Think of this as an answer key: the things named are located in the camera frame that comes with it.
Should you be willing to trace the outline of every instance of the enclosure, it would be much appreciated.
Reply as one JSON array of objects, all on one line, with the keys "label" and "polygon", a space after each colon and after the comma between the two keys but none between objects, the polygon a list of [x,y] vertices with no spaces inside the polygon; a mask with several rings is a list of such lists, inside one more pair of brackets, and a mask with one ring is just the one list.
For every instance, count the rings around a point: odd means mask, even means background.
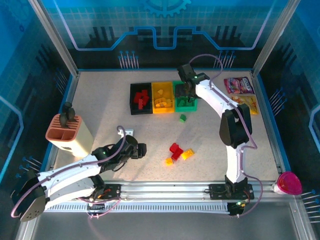
[{"label": "enclosure", "polygon": [[[0,6],[3,239],[319,239],[320,7],[313,1],[0,0]],[[187,108],[175,96],[177,67],[201,54],[221,60],[223,71],[213,80],[220,91],[231,98],[224,79],[246,77],[254,95],[244,96],[256,98],[258,149],[247,151],[245,171],[262,181],[263,194],[240,219],[203,213],[227,204],[203,192],[223,184],[227,171],[219,115],[203,99]],[[221,70],[209,56],[191,65],[210,77]],[[169,88],[167,113],[158,113],[152,97],[147,114],[132,114],[131,84],[148,86],[156,99]],[[10,217],[10,194],[32,167],[27,160],[44,172],[81,159],[45,137],[64,102],[72,102],[92,134],[92,151],[117,143],[122,125],[146,143],[147,154],[101,174],[122,186],[123,201],[107,216],[90,221],[86,203],[73,200],[20,223]],[[173,143],[194,156],[166,166]],[[305,195],[271,191],[286,171],[298,176]],[[256,203],[261,189],[251,180]]]}]

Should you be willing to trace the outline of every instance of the snack bag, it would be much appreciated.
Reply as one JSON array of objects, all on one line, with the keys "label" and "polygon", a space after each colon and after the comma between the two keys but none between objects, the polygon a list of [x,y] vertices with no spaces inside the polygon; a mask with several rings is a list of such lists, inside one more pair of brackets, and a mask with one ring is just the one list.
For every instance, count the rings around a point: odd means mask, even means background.
[{"label": "snack bag", "polygon": [[238,104],[247,104],[250,108],[250,114],[257,115],[259,113],[256,96],[232,96],[231,98]]},{"label": "snack bag", "polygon": [[254,94],[254,89],[246,76],[226,78],[224,85],[228,94]]}]

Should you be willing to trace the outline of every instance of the red block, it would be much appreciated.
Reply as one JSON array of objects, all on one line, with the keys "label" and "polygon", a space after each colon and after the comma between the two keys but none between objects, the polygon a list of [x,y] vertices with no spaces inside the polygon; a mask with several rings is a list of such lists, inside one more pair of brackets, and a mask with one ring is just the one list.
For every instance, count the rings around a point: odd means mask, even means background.
[{"label": "red block", "polygon": [[139,99],[139,102],[138,102],[138,109],[139,110],[142,110],[144,107],[143,107],[143,101],[142,101],[142,99],[140,98]]},{"label": "red block", "polygon": [[138,104],[138,103],[139,103],[139,99],[141,99],[142,96],[143,96],[143,95],[142,95],[141,92],[136,92],[136,93],[135,93],[135,96],[134,96],[134,99],[133,99],[133,103]]},{"label": "red block", "polygon": [[142,98],[143,106],[147,105],[148,101],[149,101],[149,97],[143,96],[143,98]]},{"label": "red block", "polygon": [[174,154],[172,154],[171,158],[175,161],[178,160],[178,158],[180,157],[180,155],[183,153],[184,151],[178,147],[178,149],[174,152]]},{"label": "red block", "polygon": [[148,90],[146,89],[143,89],[141,93],[142,93],[142,96],[148,96]]},{"label": "red block", "polygon": [[176,144],[175,142],[171,145],[169,148],[170,152],[175,153],[175,151],[179,148],[179,145]]}]

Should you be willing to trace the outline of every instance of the table surface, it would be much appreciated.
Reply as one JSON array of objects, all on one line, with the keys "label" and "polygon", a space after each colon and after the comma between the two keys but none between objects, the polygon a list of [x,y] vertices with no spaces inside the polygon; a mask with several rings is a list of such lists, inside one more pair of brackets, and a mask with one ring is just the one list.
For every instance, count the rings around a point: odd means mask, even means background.
[{"label": "table surface", "polygon": [[[197,70],[214,76],[216,71]],[[225,94],[224,79],[248,77],[248,71],[224,71],[214,80]],[[94,137],[92,150],[119,141],[116,127],[134,129],[134,137],[146,143],[147,153],[142,159],[129,159],[119,171],[101,174],[104,180],[130,181],[221,181],[227,171],[227,150],[219,137],[220,118],[202,99],[196,112],[130,114],[130,84],[142,82],[176,81],[174,70],[167,71],[99,71],[82,72],[73,99],[73,107]],[[245,171],[261,180],[276,180],[278,171],[261,114],[252,115],[252,137],[258,149],[246,152]],[[193,149],[195,155],[186,161],[179,158],[166,166],[171,156],[169,148],[177,143],[183,150]],[[60,150],[54,168],[70,164],[79,158]]]}]

